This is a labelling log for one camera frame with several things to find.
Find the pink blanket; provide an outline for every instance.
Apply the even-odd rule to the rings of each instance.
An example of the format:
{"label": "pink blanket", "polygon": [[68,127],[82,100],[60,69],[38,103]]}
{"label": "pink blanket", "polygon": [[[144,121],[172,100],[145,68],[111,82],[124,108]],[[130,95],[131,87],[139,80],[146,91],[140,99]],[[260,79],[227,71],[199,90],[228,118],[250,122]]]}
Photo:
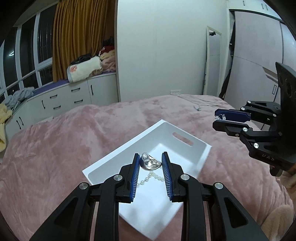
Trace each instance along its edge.
{"label": "pink blanket", "polygon": [[[231,106],[212,96],[186,97],[199,103],[201,111],[177,96],[86,105],[16,134],[0,166],[0,210],[16,236],[29,240],[64,198],[86,181],[84,168],[160,119],[212,145],[198,180],[224,183],[258,224],[276,207],[292,206],[267,164],[250,158],[238,138],[212,128],[214,111]],[[179,241],[181,223],[182,210],[156,240]],[[148,240],[121,218],[119,226],[122,241]]]}

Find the pink flower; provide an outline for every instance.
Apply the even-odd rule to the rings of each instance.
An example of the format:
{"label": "pink flower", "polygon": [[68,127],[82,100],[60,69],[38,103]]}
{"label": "pink flower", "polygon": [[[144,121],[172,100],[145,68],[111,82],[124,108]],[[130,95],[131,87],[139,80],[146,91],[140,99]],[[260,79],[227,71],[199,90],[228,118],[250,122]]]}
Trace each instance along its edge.
{"label": "pink flower", "polygon": [[74,65],[74,66],[72,66],[72,67],[70,68],[70,72],[71,72],[71,73],[75,72],[76,70],[77,70],[77,66],[76,66],[76,65]]}

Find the window frame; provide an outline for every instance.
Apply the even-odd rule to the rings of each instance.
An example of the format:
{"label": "window frame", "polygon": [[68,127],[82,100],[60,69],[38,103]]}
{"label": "window frame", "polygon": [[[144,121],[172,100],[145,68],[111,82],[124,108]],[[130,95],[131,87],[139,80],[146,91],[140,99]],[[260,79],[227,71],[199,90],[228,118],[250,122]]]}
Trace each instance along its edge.
{"label": "window frame", "polygon": [[40,76],[40,71],[52,66],[52,57],[49,59],[46,59],[42,62],[38,62],[38,28],[39,28],[39,19],[40,19],[40,13],[44,10],[46,10],[49,7],[52,7],[53,5],[56,5],[59,1],[56,1],[54,3],[51,3],[50,5],[42,8],[39,10],[36,14],[33,14],[30,16],[26,21],[28,21],[30,18],[33,16],[36,16],[35,18],[35,25],[34,25],[34,33],[33,33],[33,57],[34,57],[34,66],[35,70],[31,71],[30,73],[26,74],[25,76],[22,76],[21,72],[21,66],[20,66],[20,36],[22,32],[22,25],[26,22],[24,21],[22,24],[17,26],[17,34],[16,34],[16,39],[15,39],[15,67],[17,71],[17,81],[13,82],[11,85],[6,86],[5,84],[5,77],[4,77],[4,66],[3,66],[3,54],[4,54],[4,43],[5,40],[3,41],[1,47],[0,47],[0,96],[3,95],[4,97],[7,98],[7,90],[11,87],[13,87],[15,84],[19,85],[20,90],[24,88],[23,80],[27,77],[29,77],[32,74],[36,74],[37,78],[37,83],[38,83],[38,88],[48,85],[49,83],[46,83],[45,85],[42,85],[41,82],[41,76]]}

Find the window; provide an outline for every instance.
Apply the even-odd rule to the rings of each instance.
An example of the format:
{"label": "window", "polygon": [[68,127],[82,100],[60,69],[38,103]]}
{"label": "window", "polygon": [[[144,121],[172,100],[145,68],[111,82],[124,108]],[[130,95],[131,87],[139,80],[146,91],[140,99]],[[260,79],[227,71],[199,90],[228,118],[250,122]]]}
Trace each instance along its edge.
{"label": "window", "polygon": [[57,5],[53,5],[40,13],[38,27],[38,62],[52,57],[52,36],[54,15]]}
{"label": "window", "polygon": [[13,95],[18,90],[20,90],[20,87],[18,84],[16,84],[7,90],[7,95]]}
{"label": "window", "polygon": [[47,67],[40,71],[40,78],[42,85],[45,85],[53,80],[52,77],[52,66]]}
{"label": "window", "polygon": [[57,4],[13,27],[0,47],[0,101],[26,87],[53,81],[52,39]]}
{"label": "window", "polygon": [[15,67],[16,34],[17,34],[17,28],[12,28],[4,42],[3,71],[4,71],[6,86],[9,86],[17,81],[17,71]]}
{"label": "window", "polygon": [[24,87],[34,87],[35,89],[38,88],[38,81],[35,73],[23,79],[22,82],[24,84]]}
{"label": "window", "polygon": [[4,94],[0,96],[0,103],[2,103],[5,100]]}
{"label": "window", "polygon": [[33,53],[33,36],[36,16],[30,18],[22,25],[20,35],[20,67],[22,76],[27,75],[35,69]]}

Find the pearl necklace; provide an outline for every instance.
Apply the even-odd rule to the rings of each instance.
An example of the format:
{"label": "pearl necklace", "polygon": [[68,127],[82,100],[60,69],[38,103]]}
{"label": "pearl necklace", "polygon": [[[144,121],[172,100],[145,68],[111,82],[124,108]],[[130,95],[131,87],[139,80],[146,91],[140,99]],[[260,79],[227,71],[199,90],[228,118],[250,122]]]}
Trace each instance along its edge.
{"label": "pearl necklace", "polygon": [[155,172],[153,172],[153,171],[150,171],[149,174],[147,175],[147,177],[144,180],[142,180],[139,183],[137,183],[137,187],[140,186],[140,185],[144,185],[145,182],[148,182],[149,179],[152,178],[152,177],[154,177],[155,179],[157,179],[159,181],[162,181],[162,182],[165,181],[165,179],[163,177],[155,174]]}

